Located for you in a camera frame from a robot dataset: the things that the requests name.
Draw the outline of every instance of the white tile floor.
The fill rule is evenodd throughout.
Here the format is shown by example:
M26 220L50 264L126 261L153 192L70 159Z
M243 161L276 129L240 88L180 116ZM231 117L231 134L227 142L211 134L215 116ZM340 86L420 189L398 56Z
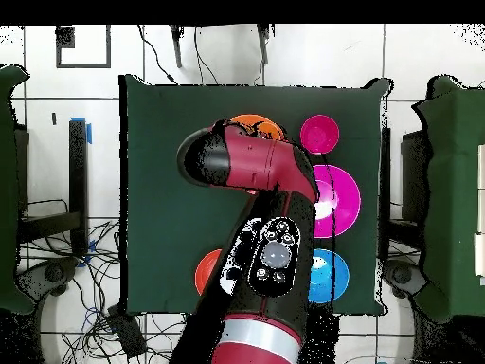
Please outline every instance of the white tile floor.
M30 131L28 155L29 200L68 199L67 124L70 118L84 117L92 124L93 143L89 154L90 226L119 216L118 86L117 75L130 73L149 83L169 83L156 65L152 50L141 41L136 26L112 26L112 67L110 69L57 69L55 27L0 27L0 64L19 64L30 75L25 85L13 92L12 106L19 123ZM200 83L195 56L193 28L186 28L180 41L183 68L177 69L169 26L146 26L146 38L158 53L161 65L179 83ZM264 69L266 85L332 85L362 87L377 77L391 78L394 91L389 96L388 123L391 128L391 199L401 203L402 135L421 128L411 105L423 99L426 85L437 74L451 74L466 85L485 80L485 53L473 30L448 25L276 25L276 37L268 42L269 64ZM102 63L103 27L76 27L76 47L63 50L65 63ZM198 28L199 52L219 83L253 84L260 74L260 46L256 26ZM213 83L203 67L204 82ZM57 124L52 123L52 113ZM38 205L30 213L63 211L62 205ZM392 216L401 215L397 206ZM91 239L99 234L93 233ZM116 251L112 239L103 248ZM30 259L22 267L35 264L38 251L29 249ZM99 267L100 262L93 264ZM103 280L107 304L117 302L117 265L109 268L113 279ZM76 280L84 299L93 305L92 278L85 268L77 268ZM406 300L394 298L383 284L382 299L387 315L343 317L336 347L335 364L408 364L413 346L412 310ZM140 357L141 364L166 364L170 350L183 329L182 316L156 315L141 318L141 328L150 347L160 355ZM81 294L72 282L59 298L49 297L42 322L42 341L47 364L61 364L67 346L62 333L73 342L85 320ZM159 335L171 328L170 335ZM117 346L110 343L110 351ZM113 364L128 364L125 356ZM86 364L107 364L91 359ZM138 364L132 359L130 364Z

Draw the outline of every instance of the table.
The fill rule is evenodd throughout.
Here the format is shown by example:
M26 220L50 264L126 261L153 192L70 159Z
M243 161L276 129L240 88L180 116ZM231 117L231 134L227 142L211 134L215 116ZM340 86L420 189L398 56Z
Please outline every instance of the table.
M381 315L374 299L380 103L390 83L376 79L364 88L249 87L241 85L148 85L120 77L120 104L127 104L129 312L193 312L198 300L194 272L201 259L222 248L248 194L190 185L177 171L180 143L219 118L263 115L299 142L312 115L333 118L340 140L329 164L355 179L362 197L355 224L336 238L335 251L347 262L350 284L334 304L342 314ZM323 164L312 156L313 164ZM332 239L315 247L332 249Z

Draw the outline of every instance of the circular button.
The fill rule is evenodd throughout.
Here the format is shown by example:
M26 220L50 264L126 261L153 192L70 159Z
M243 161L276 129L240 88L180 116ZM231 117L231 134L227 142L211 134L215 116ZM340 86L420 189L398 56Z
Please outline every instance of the circular button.
M262 251L261 260L270 268L284 268L290 262L290 251L282 243L270 242Z
M266 232L266 239L268 239L270 242L273 240L276 240L277 238L278 238L278 235L274 231Z
M283 234L283 237L281 240L286 245L292 245L295 242L293 236L290 233Z
M277 231L288 231L288 224L284 221L278 222L277 224Z
M256 276L260 279L266 279L268 277L268 271L266 271L264 268L260 268L256 272Z
M275 272L274 278L275 278L275 281L278 283L284 282L284 274L282 272Z

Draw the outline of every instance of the blue tape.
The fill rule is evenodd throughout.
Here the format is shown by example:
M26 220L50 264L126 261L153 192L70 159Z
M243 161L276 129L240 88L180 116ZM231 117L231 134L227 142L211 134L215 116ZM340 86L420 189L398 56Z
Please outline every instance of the blue tape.
M91 137L91 123L86 125L86 139L88 144L93 143L93 139Z
M96 240L91 240L91 242L89 242L89 246L88 246L88 250L91 251L91 252L95 252L96 251ZM86 256L84 258L84 261L89 263L91 261L93 257L91 257L90 255ZM86 266L85 263L79 263L78 264L78 268L84 268Z
M71 118L71 121L86 121L86 118ZM93 143L93 138L91 135L91 123L86 124L86 140L88 144Z

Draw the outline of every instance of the orange bowl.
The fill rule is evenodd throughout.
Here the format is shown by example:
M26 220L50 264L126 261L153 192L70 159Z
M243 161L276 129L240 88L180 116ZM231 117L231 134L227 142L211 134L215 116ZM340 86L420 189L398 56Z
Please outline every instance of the orange bowl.
M258 124L258 131L262 132L265 137L277 140L284 139L284 133L281 127L271 121L269 118L260 115L239 115L231 119L249 127Z
M221 249L210 251L197 265L197 269L195 270L195 288L199 295L202 295L221 251Z

